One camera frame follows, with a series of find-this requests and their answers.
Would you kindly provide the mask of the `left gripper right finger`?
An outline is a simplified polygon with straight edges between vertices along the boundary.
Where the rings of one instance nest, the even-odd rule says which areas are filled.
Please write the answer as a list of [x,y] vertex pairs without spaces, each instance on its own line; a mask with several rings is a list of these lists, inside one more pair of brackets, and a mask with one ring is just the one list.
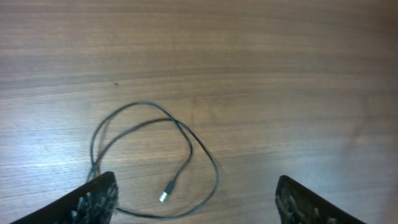
[[287,175],[279,177],[275,204],[281,224],[364,224]]

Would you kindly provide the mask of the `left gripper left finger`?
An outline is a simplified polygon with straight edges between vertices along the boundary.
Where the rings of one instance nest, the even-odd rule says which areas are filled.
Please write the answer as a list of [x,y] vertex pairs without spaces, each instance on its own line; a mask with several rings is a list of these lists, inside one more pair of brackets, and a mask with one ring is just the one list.
[[12,224],[109,224],[118,198],[115,174],[105,172]]

